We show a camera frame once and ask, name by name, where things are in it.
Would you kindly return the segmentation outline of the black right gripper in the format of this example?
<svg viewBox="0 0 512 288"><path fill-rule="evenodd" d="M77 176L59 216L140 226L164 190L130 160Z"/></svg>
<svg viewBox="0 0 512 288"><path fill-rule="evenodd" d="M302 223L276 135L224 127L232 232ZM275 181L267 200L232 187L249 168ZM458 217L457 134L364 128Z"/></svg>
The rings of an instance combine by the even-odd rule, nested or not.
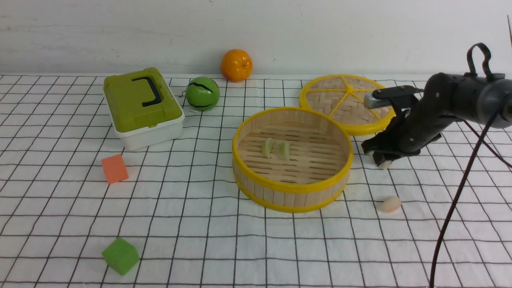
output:
<svg viewBox="0 0 512 288"><path fill-rule="evenodd" d="M460 89L464 75L437 73L431 76L423 96L411 109L395 111L383 131L361 144L364 154L373 153L378 166L404 156L418 155L422 148L440 138L440 133L463 118Z"/></svg>

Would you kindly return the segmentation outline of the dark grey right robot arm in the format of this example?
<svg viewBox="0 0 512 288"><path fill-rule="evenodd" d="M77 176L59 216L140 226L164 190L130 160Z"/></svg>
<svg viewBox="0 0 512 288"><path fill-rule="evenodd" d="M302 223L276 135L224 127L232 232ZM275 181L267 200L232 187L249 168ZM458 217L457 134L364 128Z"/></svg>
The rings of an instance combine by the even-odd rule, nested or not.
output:
<svg viewBox="0 0 512 288"><path fill-rule="evenodd" d="M392 107L395 116L383 131L362 143L378 166L416 156L425 146L441 138L453 122L511 126L511 80L503 74L491 78L437 73L424 89L402 85L369 92L367 109Z"/></svg>

